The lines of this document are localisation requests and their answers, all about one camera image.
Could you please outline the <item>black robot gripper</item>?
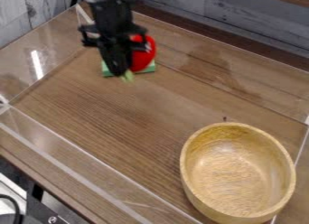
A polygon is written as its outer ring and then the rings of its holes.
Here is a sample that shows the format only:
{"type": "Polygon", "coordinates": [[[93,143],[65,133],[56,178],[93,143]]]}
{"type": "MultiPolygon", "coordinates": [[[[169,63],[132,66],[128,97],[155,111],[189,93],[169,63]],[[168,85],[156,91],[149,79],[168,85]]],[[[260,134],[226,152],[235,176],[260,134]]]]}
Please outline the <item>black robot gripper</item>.
{"type": "Polygon", "coordinates": [[[129,49],[120,44],[133,51],[149,52],[151,43],[129,39],[135,34],[144,36],[147,29],[132,22],[131,0],[84,1],[90,7],[93,24],[78,26],[81,43],[89,47],[102,43],[98,47],[102,61],[110,73],[120,77],[129,68],[129,49]]]}

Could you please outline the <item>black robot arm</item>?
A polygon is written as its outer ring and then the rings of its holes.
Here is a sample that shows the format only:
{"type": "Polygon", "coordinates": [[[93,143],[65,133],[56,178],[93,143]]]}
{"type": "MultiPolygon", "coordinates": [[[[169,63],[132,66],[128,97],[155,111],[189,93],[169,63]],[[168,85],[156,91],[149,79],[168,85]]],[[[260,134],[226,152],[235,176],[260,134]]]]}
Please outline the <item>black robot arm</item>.
{"type": "Polygon", "coordinates": [[[84,0],[93,24],[78,27],[81,43],[98,50],[106,69],[116,77],[139,72],[155,59],[155,39],[133,22],[131,0],[84,0]]]}

